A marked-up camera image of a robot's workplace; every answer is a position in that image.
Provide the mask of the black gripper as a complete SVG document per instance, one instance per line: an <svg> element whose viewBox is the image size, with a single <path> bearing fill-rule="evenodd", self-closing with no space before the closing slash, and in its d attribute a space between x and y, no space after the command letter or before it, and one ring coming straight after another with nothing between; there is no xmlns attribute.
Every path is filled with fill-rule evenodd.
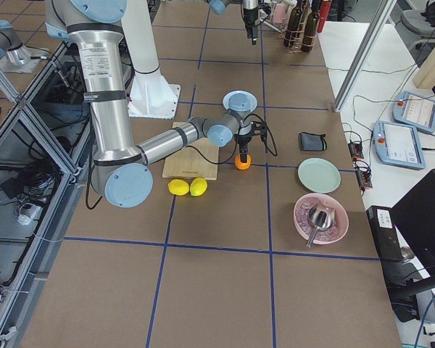
<svg viewBox="0 0 435 348"><path fill-rule="evenodd" d="M252 45L257 44L257 25L256 21L259 17L259 9L257 7L252 9L243 8L243 21L246 28L246 33L248 38L252 38Z"/></svg>
<svg viewBox="0 0 435 348"><path fill-rule="evenodd" d="M239 146L240 160L241 162L247 162L248 143L251 141L250 135L235 135L236 143Z"/></svg>

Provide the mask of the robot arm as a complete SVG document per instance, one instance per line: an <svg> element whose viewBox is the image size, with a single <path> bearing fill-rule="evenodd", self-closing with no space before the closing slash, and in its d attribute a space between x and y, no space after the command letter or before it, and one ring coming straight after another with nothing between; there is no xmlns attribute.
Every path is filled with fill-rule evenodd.
<svg viewBox="0 0 435 348"><path fill-rule="evenodd" d="M242 0L242 1L227 1L227 0L211 0L208 1L210 9L217 15L224 13L224 11L232 4L238 4L240 8L241 18L244 22L247 38L254 46L258 39L257 21L260 18L259 12L261 2L256 0Z"/></svg>
<svg viewBox="0 0 435 348"><path fill-rule="evenodd" d="M216 146L248 134L257 106L246 91L223 100L220 117L194 117L140 144L131 117L172 118L179 87L162 73L145 1L47 1L48 34L77 45L97 142L94 189L117 207L131 208L150 194L149 165L201 139Z"/></svg>

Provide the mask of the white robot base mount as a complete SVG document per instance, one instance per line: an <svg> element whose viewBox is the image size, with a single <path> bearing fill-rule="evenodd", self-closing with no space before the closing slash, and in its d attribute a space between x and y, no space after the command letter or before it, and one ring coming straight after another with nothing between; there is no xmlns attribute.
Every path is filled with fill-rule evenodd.
<svg viewBox="0 0 435 348"><path fill-rule="evenodd" d="M181 87L169 84L160 71L147 2L128 0L121 22L134 70L129 115L174 118Z"/></svg>

